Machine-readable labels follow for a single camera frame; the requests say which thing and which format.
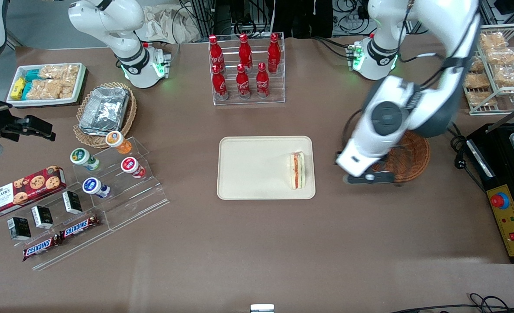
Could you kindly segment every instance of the white cloth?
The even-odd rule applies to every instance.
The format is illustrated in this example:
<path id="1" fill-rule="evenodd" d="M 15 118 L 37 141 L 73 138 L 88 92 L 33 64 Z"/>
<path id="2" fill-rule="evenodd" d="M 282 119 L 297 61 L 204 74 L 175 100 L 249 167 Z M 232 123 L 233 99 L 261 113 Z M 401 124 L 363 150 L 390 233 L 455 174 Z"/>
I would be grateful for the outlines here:
<path id="1" fill-rule="evenodd" d="M 148 40 L 162 40 L 169 43 L 176 43 L 177 40 L 179 43 L 187 43 L 201 39 L 201 34 L 195 22 L 193 22 L 193 18 L 187 12 L 189 10 L 193 13 L 193 7 L 190 2 L 187 2 L 185 6 L 185 9 L 179 4 L 159 4 L 152 7 L 143 7 Z M 174 18 L 176 12 L 178 13 L 173 21 L 174 35 L 172 36 L 172 18 Z"/>

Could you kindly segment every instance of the red bottle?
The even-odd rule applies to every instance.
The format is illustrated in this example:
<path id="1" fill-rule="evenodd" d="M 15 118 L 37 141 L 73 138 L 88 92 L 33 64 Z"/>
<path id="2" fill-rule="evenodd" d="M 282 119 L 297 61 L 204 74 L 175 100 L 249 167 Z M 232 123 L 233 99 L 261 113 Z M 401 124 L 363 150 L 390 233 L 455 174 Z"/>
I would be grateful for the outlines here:
<path id="1" fill-rule="evenodd" d="M 259 73 L 257 73 L 257 96 L 264 99 L 269 95 L 269 74 L 266 72 L 265 62 L 261 62 L 259 63 Z"/>
<path id="2" fill-rule="evenodd" d="M 280 45 L 278 44 L 278 33 L 270 34 L 269 45 L 269 72 L 276 73 L 280 64 Z"/>
<path id="3" fill-rule="evenodd" d="M 209 42 L 211 43 L 211 49 L 209 53 L 211 54 L 212 65 L 218 65 L 220 68 L 220 73 L 224 73 L 224 54 L 222 53 L 222 48 L 219 46 L 216 36 L 211 34 L 211 36 L 209 36 Z"/>
<path id="4" fill-rule="evenodd" d="M 251 47 L 247 43 L 247 34 L 243 33 L 239 36 L 239 61 L 247 71 L 251 71 L 253 68 L 253 52 L 251 52 Z"/>
<path id="5" fill-rule="evenodd" d="M 243 64 L 237 65 L 237 91 L 241 99 L 249 99 L 251 97 L 251 91 L 249 90 L 249 77 L 245 73 L 245 66 Z"/>
<path id="6" fill-rule="evenodd" d="M 224 101 L 229 98 L 228 89 L 225 86 L 225 79 L 220 73 L 220 67 L 218 65 L 212 66 L 212 85 L 215 88 L 217 100 Z"/>

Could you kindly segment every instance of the woven basket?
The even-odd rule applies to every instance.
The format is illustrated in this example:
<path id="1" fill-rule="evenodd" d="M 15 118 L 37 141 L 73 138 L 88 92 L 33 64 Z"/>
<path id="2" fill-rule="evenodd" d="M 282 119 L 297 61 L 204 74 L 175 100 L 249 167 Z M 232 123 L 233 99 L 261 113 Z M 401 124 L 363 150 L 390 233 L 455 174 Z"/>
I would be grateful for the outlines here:
<path id="1" fill-rule="evenodd" d="M 398 145 L 388 152 L 386 161 L 374 164 L 372 170 L 392 172 L 394 182 L 403 183 L 421 175 L 429 161 L 429 141 L 412 131 L 406 131 Z"/>
<path id="2" fill-rule="evenodd" d="M 123 83 L 103 83 L 98 87 L 108 87 L 108 88 L 124 88 L 129 91 L 129 101 L 127 105 L 126 115 L 124 117 L 124 124 L 122 125 L 122 130 L 120 131 L 124 137 L 128 133 L 131 125 L 133 124 L 133 120 L 135 119 L 135 113 L 137 112 L 137 100 L 135 100 L 135 96 L 133 95 L 133 91 L 124 85 Z M 83 99 L 80 108 L 77 111 L 77 121 L 81 121 L 81 117 L 85 111 L 85 106 L 89 102 L 90 95 L 92 91 Z M 88 146 L 104 149 L 108 148 L 106 144 L 106 137 L 104 136 L 92 136 L 87 135 L 86 133 L 80 130 L 80 126 L 77 124 L 73 127 L 73 132 L 76 135 L 78 141 Z"/>

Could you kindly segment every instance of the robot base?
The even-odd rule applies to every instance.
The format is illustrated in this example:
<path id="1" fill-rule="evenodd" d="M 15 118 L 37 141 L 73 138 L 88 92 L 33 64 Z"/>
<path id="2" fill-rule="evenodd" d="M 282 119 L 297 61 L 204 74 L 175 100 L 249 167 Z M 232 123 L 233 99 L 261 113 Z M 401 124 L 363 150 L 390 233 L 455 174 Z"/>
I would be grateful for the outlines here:
<path id="1" fill-rule="evenodd" d="M 140 70 L 138 74 L 127 73 L 122 66 L 126 78 L 137 88 L 148 88 L 154 86 L 159 80 L 168 78 L 170 73 L 169 53 L 163 53 L 154 47 L 146 48 L 149 52 L 149 62 Z"/>
<path id="2" fill-rule="evenodd" d="M 356 49 L 354 51 L 346 49 L 346 55 L 348 57 L 356 58 L 348 60 L 348 66 L 350 67 L 350 71 L 356 71 L 366 79 L 379 80 L 387 77 L 390 71 L 394 69 L 398 56 L 394 57 L 392 61 L 386 58 L 386 64 L 379 65 L 368 52 L 367 45 L 370 41 L 371 38 L 365 38 L 362 41 L 355 42 Z"/>

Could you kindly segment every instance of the brown table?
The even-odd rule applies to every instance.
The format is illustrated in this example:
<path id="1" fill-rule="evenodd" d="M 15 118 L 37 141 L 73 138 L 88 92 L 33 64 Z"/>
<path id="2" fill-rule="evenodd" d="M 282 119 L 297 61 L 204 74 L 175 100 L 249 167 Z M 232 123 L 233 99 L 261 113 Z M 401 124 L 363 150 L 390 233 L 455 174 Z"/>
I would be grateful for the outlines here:
<path id="1" fill-rule="evenodd" d="M 514 265 L 485 195 L 454 168 L 450 137 L 429 139 L 428 168 L 402 187 L 344 184 L 334 153 L 372 82 L 317 42 L 290 39 L 286 49 L 283 107 L 214 107 L 206 44 L 182 46 L 171 79 L 134 89 L 130 135 L 151 151 L 171 203 L 42 272 L 20 261 L 0 226 L 0 312 L 247 312 L 251 303 L 274 303 L 279 313 L 373 313 L 466 303 L 471 292 L 514 306 Z M 410 36 L 402 48 L 406 57 L 430 51 L 442 49 L 427 35 Z M 18 56 L 20 65 L 82 62 L 88 90 L 126 82 L 109 49 L 23 48 Z M 419 59 L 395 73 L 420 83 L 437 67 Z M 70 165 L 80 146 L 76 107 L 15 113 L 47 119 L 56 142 L 3 141 L 0 186 L 50 164 Z M 470 133 L 495 120 L 470 117 L 464 107 L 457 124 Z M 219 200 L 219 141 L 248 135 L 309 136 L 316 196 Z"/>

